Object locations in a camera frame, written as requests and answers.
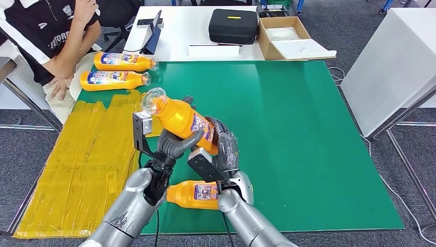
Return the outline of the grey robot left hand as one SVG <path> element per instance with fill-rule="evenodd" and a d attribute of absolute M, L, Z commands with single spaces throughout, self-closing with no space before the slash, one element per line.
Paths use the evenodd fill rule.
<path fill-rule="evenodd" d="M 181 158 L 187 150 L 195 147 L 203 135 L 204 130 L 199 129 L 191 133 L 188 137 L 181 138 L 163 129 L 157 141 L 157 151 L 177 160 Z"/>

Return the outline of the person's left hand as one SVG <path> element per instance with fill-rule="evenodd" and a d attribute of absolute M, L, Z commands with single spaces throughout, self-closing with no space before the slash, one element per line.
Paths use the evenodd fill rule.
<path fill-rule="evenodd" d="M 58 97 L 60 100 L 64 100 L 67 95 L 67 91 L 69 90 L 71 81 L 72 78 L 62 79 L 55 77 L 46 85 L 49 89 L 51 89 L 50 97 Z"/>

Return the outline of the person's right hand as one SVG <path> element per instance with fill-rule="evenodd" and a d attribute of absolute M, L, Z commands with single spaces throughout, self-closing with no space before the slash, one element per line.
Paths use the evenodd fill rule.
<path fill-rule="evenodd" d="M 96 0 L 75 0 L 73 25 L 84 27 L 92 19 L 97 9 Z"/>

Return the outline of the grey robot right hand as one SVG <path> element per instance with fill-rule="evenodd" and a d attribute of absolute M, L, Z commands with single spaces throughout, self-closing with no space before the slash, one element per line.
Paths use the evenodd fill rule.
<path fill-rule="evenodd" d="M 238 138 L 222 121 L 206 116 L 215 129 L 213 141 L 216 141 L 218 154 L 212 158 L 212 165 L 224 173 L 239 171 Z"/>

